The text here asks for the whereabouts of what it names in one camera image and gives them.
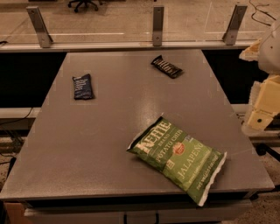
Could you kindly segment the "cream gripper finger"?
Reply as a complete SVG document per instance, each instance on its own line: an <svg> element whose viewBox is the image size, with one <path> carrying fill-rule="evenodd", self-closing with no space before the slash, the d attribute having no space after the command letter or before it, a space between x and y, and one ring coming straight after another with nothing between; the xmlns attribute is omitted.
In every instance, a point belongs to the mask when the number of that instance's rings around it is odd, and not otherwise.
<svg viewBox="0 0 280 224"><path fill-rule="evenodd" d="M258 61L260 44L261 44L261 40L258 39L251 46L243 50L240 53L239 58L241 60L246 60L246 61Z"/></svg>
<svg viewBox="0 0 280 224"><path fill-rule="evenodd" d="M247 125L254 130L265 130L272 122L273 115L262 110L253 110L248 115Z"/></svg>

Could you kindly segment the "cream white gripper body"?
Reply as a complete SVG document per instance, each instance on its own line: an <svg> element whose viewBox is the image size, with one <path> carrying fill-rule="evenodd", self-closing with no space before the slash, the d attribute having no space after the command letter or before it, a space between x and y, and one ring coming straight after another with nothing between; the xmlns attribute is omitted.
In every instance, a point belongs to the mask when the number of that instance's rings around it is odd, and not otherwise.
<svg viewBox="0 0 280 224"><path fill-rule="evenodd" d="M280 113L280 75L270 74L260 85L260 91L254 103L255 111L271 116Z"/></svg>

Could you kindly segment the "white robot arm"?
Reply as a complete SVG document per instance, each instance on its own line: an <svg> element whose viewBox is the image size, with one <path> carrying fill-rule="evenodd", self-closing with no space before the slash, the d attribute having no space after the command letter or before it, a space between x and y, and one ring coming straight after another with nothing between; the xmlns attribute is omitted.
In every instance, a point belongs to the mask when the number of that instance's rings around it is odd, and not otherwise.
<svg viewBox="0 0 280 224"><path fill-rule="evenodd" d="M247 135L254 135L264 131L280 114L280 18L260 39L243 50L239 58L256 61L259 69L269 75L262 82L255 81L250 90L241 129Z"/></svg>

